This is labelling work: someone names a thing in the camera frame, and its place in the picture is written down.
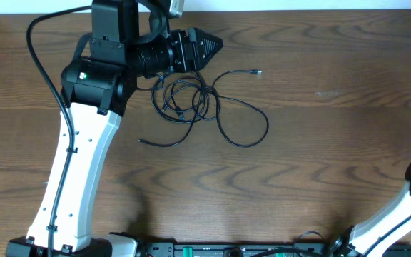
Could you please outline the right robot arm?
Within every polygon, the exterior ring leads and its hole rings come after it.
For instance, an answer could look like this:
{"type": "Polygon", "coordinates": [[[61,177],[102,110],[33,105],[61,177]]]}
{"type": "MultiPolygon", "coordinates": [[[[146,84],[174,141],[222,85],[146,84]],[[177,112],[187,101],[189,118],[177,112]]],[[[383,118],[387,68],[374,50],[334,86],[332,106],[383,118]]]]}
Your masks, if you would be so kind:
{"type": "Polygon", "coordinates": [[[386,250],[411,232],[411,162],[405,172],[402,190],[385,207],[339,237],[327,256],[382,256],[386,250]]]}

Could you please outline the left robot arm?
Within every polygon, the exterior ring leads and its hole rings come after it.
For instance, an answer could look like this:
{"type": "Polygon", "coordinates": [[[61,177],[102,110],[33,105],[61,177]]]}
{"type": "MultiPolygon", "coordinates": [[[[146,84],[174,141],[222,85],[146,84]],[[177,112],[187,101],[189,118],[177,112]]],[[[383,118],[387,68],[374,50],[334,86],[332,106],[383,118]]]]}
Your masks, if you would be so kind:
{"type": "Polygon", "coordinates": [[[61,128],[46,192],[24,237],[8,256],[140,256],[138,241],[122,233],[92,235],[96,192],[108,148],[137,80],[200,71],[223,40],[198,28],[171,30],[182,1],[146,1],[150,31],[139,32],[138,1],[94,1],[92,30],[78,41],[53,94],[61,128]]]}

